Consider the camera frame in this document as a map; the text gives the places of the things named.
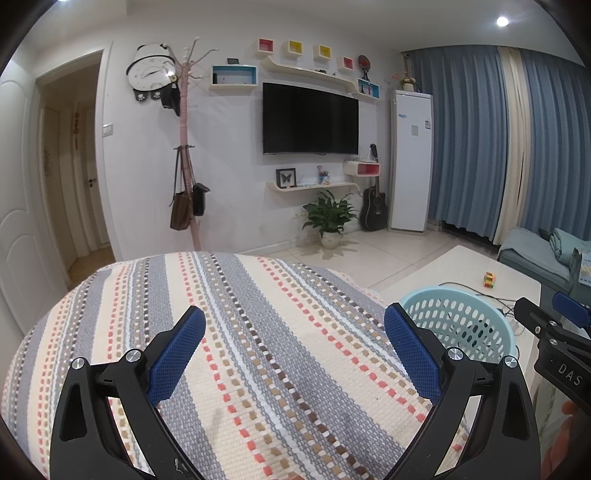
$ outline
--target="human hand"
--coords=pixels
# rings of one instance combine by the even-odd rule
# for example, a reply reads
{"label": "human hand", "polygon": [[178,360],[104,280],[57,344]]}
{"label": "human hand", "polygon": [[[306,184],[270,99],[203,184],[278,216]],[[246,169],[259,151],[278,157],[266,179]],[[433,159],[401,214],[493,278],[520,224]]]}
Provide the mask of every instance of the human hand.
{"label": "human hand", "polygon": [[567,418],[560,426],[554,444],[544,455],[541,468],[541,480],[548,478],[569,452],[570,429],[573,426],[574,415],[579,408],[575,402],[569,400],[562,405],[561,410],[562,413],[565,415],[571,415],[571,417]]}

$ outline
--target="brown bag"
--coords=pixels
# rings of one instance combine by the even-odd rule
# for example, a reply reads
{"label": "brown bag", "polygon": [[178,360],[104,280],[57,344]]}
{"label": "brown bag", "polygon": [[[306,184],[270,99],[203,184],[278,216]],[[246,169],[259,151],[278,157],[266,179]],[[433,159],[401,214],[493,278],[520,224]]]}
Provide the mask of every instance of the brown bag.
{"label": "brown bag", "polygon": [[180,149],[177,150],[177,165],[174,169],[174,196],[170,205],[173,211],[170,215],[170,228],[173,230],[186,230],[191,224],[191,201],[186,190],[177,192],[178,167],[180,159]]}

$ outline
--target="floating shelf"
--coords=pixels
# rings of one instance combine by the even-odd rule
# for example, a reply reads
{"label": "floating shelf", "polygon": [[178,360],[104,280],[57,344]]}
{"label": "floating shelf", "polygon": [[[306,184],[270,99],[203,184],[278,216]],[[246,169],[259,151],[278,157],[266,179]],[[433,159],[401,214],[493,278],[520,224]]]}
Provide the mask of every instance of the floating shelf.
{"label": "floating shelf", "polygon": [[353,59],[350,59],[349,57],[339,57],[337,68],[340,72],[351,73],[355,71],[353,65]]}
{"label": "floating shelf", "polygon": [[346,175],[353,177],[378,177],[380,165],[371,161],[346,161],[343,164],[343,171]]}
{"label": "floating shelf", "polygon": [[367,80],[358,79],[357,87],[357,91],[361,95],[365,95],[367,97],[372,97],[376,100],[379,100],[379,85],[368,82]]}
{"label": "floating shelf", "polygon": [[283,52],[288,57],[301,57],[304,54],[304,44],[297,40],[288,40],[283,44]]}
{"label": "floating shelf", "polygon": [[258,69],[252,65],[213,65],[211,89],[255,88],[258,86]]}
{"label": "floating shelf", "polygon": [[306,185],[305,187],[291,187],[281,189],[277,186],[277,183],[272,181],[267,182],[267,188],[273,192],[289,193],[289,192],[301,192],[302,190],[316,190],[316,189],[335,189],[337,187],[354,187],[359,191],[359,185],[351,181],[341,181],[338,183],[330,183],[328,185]]}
{"label": "floating shelf", "polygon": [[314,59],[315,60],[330,60],[332,59],[332,50],[326,45],[315,45],[314,46]]}
{"label": "floating shelf", "polygon": [[289,75],[298,75],[301,77],[308,77],[317,80],[324,80],[325,82],[335,83],[343,87],[347,93],[358,91],[357,85],[351,80],[335,77],[329,73],[316,72],[314,70],[303,69],[301,67],[281,65],[279,63],[275,63],[271,57],[265,58],[265,60],[261,62],[261,65],[264,66],[269,72],[286,73]]}
{"label": "floating shelf", "polygon": [[259,56],[272,55],[275,53],[275,40],[259,38],[256,41],[256,54]]}

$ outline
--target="butterfly frame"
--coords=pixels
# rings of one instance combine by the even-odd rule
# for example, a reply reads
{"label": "butterfly frame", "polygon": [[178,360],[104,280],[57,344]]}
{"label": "butterfly frame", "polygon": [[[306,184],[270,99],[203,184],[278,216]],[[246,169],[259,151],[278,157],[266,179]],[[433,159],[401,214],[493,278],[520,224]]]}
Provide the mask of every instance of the butterfly frame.
{"label": "butterfly frame", "polygon": [[278,168],[275,170],[277,186],[281,189],[297,187],[296,170],[294,168]]}

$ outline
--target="striped blanket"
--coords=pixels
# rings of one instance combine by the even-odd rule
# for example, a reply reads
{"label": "striped blanket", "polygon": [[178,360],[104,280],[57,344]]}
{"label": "striped blanket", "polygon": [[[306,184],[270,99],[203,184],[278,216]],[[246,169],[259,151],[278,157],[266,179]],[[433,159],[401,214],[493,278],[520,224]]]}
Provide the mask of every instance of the striped blanket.
{"label": "striped blanket", "polygon": [[[205,312],[206,336],[158,409],[208,480],[379,480],[429,412],[382,331],[383,302],[343,274],[243,255],[161,255],[99,270],[18,349],[2,416],[45,476],[72,359],[99,364],[143,349],[191,304]],[[130,458],[150,471],[118,400],[112,411]],[[442,469],[466,438],[460,427]]]}

